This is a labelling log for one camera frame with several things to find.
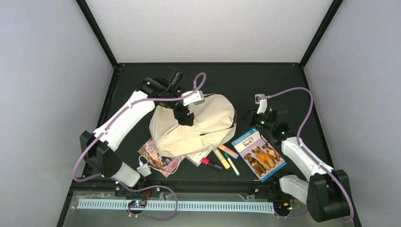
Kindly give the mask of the beige canvas backpack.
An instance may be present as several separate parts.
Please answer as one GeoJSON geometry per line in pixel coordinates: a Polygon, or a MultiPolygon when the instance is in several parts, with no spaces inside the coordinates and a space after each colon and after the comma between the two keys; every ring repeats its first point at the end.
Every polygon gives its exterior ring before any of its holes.
{"type": "Polygon", "coordinates": [[[173,111],[156,107],[149,124],[151,137],[162,157],[180,157],[210,151],[233,138],[236,111],[221,94],[207,94],[204,103],[189,105],[194,114],[192,126],[180,125],[173,111]]]}

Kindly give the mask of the dog bark reader book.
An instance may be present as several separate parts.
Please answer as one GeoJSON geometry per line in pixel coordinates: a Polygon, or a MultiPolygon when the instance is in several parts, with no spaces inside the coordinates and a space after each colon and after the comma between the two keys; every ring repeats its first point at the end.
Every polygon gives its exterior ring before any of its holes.
{"type": "Polygon", "coordinates": [[[255,127],[231,144],[261,182],[265,182],[287,164],[255,127]]]}

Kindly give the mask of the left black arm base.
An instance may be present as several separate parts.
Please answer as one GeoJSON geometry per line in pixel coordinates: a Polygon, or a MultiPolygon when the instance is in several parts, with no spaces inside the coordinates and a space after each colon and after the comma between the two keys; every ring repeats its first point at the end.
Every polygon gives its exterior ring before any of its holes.
{"type": "Polygon", "coordinates": [[[115,197],[124,198],[127,204],[125,211],[130,214],[140,214],[147,207],[150,199],[156,198],[161,193],[161,188],[151,188],[140,192],[131,192],[122,186],[117,186],[115,189],[115,197]]]}

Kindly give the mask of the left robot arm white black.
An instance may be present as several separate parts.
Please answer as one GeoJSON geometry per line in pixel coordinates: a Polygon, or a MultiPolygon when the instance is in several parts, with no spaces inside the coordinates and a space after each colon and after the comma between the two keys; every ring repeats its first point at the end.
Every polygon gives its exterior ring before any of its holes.
{"type": "Polygon", "coordinates": [[[171,80],[145,78],[135,88],[128,101],[103,125],[93,132],[84,131],[80,136],[82,153],[73,168],[73,179],[85,182],[96,177],[105,177],[128,186],[135,186],[140,173],[126,164],[115,152],[125,136],[155,107],[173,111],[181,125],[192,125],[194,115],[189,104],[202,99],[202,88],[206,74],[201,72],[193,80],[193,89],[180,88],[183,75],[176,71],[171,80]]]}

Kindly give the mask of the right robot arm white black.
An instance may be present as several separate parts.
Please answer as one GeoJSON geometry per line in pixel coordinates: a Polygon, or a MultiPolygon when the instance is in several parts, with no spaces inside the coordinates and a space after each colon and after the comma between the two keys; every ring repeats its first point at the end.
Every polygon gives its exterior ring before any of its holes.
{"type": "Polygon", "coordinates": [[[274,146],[297,166],[305,176],[301,180],[296,175],[286,175],[270,183],[273,197],[282,198],[289,194],[307,206],[316,222],[337,219],[347,223],[354,219],[355,211],[350,192],[349,177],[343,170],[335,170],[324,163],[289,127],[289,123],[279,117],[280,112],[268,113],[248,110],[243,120],[266,137],[274,146]]]}

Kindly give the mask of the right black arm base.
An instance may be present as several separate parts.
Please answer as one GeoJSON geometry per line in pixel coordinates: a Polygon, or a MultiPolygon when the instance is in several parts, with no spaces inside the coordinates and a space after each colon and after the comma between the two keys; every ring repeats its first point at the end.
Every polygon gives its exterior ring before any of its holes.
{"type": "Polygon", "coordinates": [[[273,209],[279,216],[288,216],[295,203],[295,197],[281,190],[278,178],[255,183],[253,194],[256,199],[266,199],[267,202],[272,202],[273,209]]]}

